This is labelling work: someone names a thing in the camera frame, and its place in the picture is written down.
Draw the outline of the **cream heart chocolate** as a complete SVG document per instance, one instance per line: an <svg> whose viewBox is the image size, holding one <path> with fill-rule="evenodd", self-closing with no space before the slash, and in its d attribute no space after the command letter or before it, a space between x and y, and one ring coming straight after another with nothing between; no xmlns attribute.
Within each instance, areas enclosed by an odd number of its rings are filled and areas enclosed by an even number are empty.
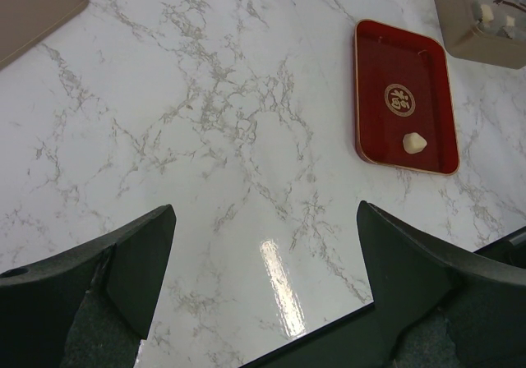
<svg viewBox="0 0 526 368"><path fill-rule="evenodd" d="M403 138L403 147L407 154L417 154L427 147L427 140L417 132L408 133Z"/></svg>

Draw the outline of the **cream square chocolate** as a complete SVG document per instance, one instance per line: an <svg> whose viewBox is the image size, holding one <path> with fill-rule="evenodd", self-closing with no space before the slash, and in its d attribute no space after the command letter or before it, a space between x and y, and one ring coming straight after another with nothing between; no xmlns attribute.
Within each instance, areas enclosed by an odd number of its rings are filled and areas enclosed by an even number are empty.
<svg viewBox="0 0 526 368"><path fill-rule="evenodd" d="M490 5L482 4L481 8L481 22L489 23L494 20L494 14Z"/></svg>

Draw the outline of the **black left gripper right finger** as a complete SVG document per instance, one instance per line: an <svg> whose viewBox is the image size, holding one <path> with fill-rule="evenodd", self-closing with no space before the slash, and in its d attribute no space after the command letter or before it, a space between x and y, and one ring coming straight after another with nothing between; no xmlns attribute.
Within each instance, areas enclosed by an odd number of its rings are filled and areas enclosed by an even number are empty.
<svg viewBox="0 0 526 368"><path fill-rule="evenodd" d="M363 201L358 236L383 351L440 312L466 367L525 365L525 230L471 252Z"/></svg>

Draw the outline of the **gold box lid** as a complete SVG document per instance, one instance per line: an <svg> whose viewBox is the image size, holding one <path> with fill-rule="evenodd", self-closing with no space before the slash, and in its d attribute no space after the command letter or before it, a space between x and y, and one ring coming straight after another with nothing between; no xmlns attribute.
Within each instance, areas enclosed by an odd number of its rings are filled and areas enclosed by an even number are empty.
<svg viewBox="0 0 526 368"><path fill-rule="evenodd" d="M89 0L1 0L1 68L87 7Z"/></svg>

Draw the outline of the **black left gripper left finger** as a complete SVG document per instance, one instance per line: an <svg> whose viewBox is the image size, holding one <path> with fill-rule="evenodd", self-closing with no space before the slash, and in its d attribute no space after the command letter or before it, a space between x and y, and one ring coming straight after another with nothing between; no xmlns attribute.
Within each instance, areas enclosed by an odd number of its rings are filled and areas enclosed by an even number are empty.
<svg viewBox="0 0 526 368"><path fill-rule="evenodd" d="M3 367L133 367L168 266L176 215L121 228L1 274Z"/></svg>

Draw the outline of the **gold chocolate box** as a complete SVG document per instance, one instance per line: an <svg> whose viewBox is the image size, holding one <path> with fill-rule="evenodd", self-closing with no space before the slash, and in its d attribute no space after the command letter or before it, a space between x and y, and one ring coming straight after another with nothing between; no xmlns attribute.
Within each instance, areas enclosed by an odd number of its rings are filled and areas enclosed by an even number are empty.
<svg viewBox="0 0 526 368"><path fill-rule="evenodd" d="M525 67L525 0L434 0L447 52L498 67ZM481 22L482 4L494 20Z"/></svg>

